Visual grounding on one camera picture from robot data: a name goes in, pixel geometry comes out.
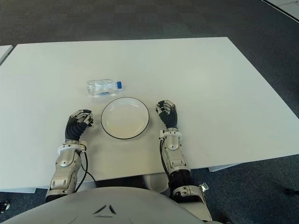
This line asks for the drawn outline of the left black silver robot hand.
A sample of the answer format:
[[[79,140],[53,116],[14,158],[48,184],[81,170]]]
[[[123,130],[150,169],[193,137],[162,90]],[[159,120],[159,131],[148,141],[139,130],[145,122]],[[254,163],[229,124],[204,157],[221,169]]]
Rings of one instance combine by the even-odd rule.
[[[68,119],[65,128],[65,141],[79,141],[80,136],[87,127],[93,125],[93,114],[91,110],[82,109],[74,112]]]

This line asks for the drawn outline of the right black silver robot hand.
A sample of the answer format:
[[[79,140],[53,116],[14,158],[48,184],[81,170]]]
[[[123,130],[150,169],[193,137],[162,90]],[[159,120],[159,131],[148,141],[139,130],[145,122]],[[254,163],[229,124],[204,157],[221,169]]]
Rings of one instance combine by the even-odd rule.
[[[169,100],[159,101],[156,112],[167,129],[178,128],[178,114],[174,103]]]

